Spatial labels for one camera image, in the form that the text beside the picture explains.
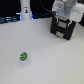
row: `black cable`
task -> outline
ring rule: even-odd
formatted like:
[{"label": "black cable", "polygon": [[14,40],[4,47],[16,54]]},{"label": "black cable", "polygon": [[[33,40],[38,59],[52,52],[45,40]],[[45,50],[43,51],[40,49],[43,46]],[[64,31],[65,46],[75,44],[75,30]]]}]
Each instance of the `black cable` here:
[{"label": "black cable", "polygon": [[47,12],[51,13],[51,14],[55,17],[53,11],[50,11],[50,10],[46,9],[41,0],[40,0],[40,3],[41,3],[41,6],[42,6]]}]

